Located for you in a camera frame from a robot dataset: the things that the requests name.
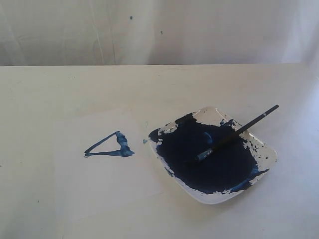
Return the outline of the black paintbrush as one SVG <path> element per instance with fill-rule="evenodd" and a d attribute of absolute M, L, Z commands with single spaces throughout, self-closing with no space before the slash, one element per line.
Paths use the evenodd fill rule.
<path fill-rule="evenodd" d="M 227 135 L 226 137 L 224 137 L 223 139 L 221 139 L 219 142 L 217 142 L 215 145 L 213 145 L 211 148 L 207 149 L 206 151 L 198 154 L 195 158 L 193 158 L 192 160 L 186 161 L 184 164 L 187 167 L 191 167 L 197 164 L 200 164 L 201 162 L 203 162 L 208 156 L 216 153 L 218 150 L 220 150 L 221 148 L 227 146 L 228 144 L 234 142 L 235 140 L 237 140 L 240 136 L 240 134 L 242 134 L 243 132 L 247 131 L 249 128 L 251 128 L 252 126 L 254 126 L 255 124 L 257 124 L 259 121 L 261 121 L 263 118 L 265 118 L 266 116 L 268 116 L 270 113 L 272 113 L 273 111 L 275 111 L 276 109 L 279 108 L 279 105 L 275 105 L 272 108 L 270 108 L 269 110 L 265 111 L 263 114 L 259 115 L 258 117 L 256 117 L 255 119 L 253 119 L 252 121 L 248 122 L 247 124 L 245 124 L 244 126 L 242 126 L 240 129 L 238 129 L 235 132 L 232 132 L 231 134 Z"/>

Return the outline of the white sheet of paper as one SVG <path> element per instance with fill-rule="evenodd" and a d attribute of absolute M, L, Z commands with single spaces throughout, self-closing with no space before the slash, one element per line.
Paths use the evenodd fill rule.
<path fill-rule="evenodd" d="M 54 134 L 59 219 L 73 222 L 162 192 L 129 110 L 61 121 Z"/>

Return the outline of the white plate with blue paint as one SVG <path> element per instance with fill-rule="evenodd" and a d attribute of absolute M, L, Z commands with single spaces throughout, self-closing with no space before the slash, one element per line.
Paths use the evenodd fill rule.
<path fill-rule="evenodd" d="M 249 131 L 212 149 L 240 128 L 240 123 L 220 109 L 204 107 L 154 129 L 148 143 L 183 190 L 213 205 L 256 184 L 277 161 L 275 150 Z"/>

